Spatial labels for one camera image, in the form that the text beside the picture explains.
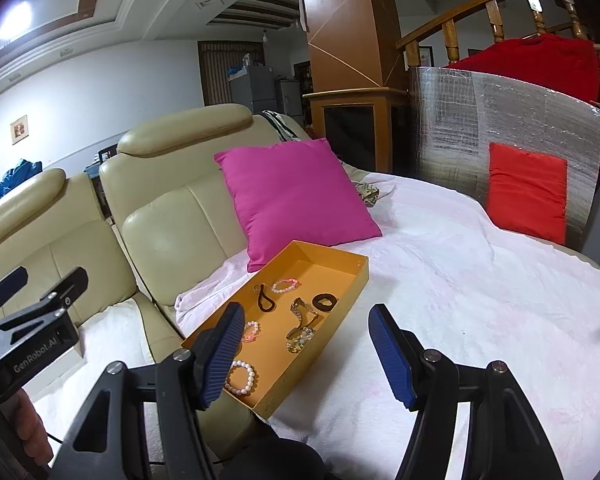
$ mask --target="silver insulation panel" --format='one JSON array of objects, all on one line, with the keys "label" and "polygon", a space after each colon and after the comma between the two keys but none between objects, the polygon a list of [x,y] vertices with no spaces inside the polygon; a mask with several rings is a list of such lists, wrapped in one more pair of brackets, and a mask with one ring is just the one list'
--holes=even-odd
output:
[{"label": "silver insulation panel", "polygon": [[600,110],[523,81],[448,68],[411,68],[416,176],[486,205],[489,144],[568,162],[567,246],[579,250],[600,166]]}]

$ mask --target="refrigerator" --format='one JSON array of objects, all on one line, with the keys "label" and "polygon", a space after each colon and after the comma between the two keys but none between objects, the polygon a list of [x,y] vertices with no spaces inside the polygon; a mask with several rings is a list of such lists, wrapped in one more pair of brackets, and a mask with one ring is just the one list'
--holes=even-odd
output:
[{"label": "refrigerator", "polygon": [[249,65],[229,76],[231,100],[246,106],[252,114],[278,110],[273,70],[269,66]]},{"label": "refrigerator", "polygon": [[278,113],[291,117],[304,128],[304,113],[300,97],[300,82],[295,79],[276,81]]}]

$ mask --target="human hand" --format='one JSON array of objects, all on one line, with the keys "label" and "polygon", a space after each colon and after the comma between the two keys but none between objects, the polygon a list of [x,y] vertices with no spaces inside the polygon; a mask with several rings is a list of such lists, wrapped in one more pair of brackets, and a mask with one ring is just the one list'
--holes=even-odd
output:
[{"label": "human hand", "polygon": [[19,390],[17,396],[18,407],[13,413],[13,425],[24,444],[24,451],[36,464],[48,464],[54,454],[42,420],[24,390]]}]

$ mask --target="framed picture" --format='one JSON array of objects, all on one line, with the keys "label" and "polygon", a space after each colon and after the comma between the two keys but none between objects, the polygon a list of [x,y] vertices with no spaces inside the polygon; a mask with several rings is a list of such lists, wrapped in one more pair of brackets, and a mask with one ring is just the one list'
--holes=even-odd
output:
[{"label": "framed picture", "polygon": [[432,46],[420,47],[420,66],[434,66]]},{"label": "framed picture", "polygon": [[11,143],[15,144],[27,137],[29,137],[29,125],[27,124],[27,116],[23,115],[17,121],[11,123]]}]

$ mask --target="white sheet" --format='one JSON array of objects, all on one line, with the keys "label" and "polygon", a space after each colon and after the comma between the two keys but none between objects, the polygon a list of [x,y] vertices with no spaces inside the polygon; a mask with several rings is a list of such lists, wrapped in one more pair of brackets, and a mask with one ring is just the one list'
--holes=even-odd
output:
[{"label": "white sheet", "polygon": [[[575,256],[495,227],[474,200],[425,182],[395,185],[370,209],[382,238],[340,248],[369,257],[370,279],[309,373],[269,419],[302,440],[334,474],[393,479],[415,414],[396,401],[368,336],[385,303],[398,325],[460,364],[508,363],[534,407],[566,480],[600,469],[600,271]],[[190,292],[184,333],[249,276],[246,254]],[[447,478],[460,478],[468,405],[460,404]]]},{"label": "white sheet", "polygon": [[[128,368],[154,363],[144,335],[142,317],[132,299],[110,306],[89,318],[80,326],[80,342],[84,351],[82,366],[57,378],[34,402],[46,432],[64,439],[75,415],[89,395],[105,367],[112,361],[123,361]],[[150,433],[147,441],[152,455],[152,443],[158,442],[157,420],[147,421]],[[54,456],[60,445],[50,440]]]}]

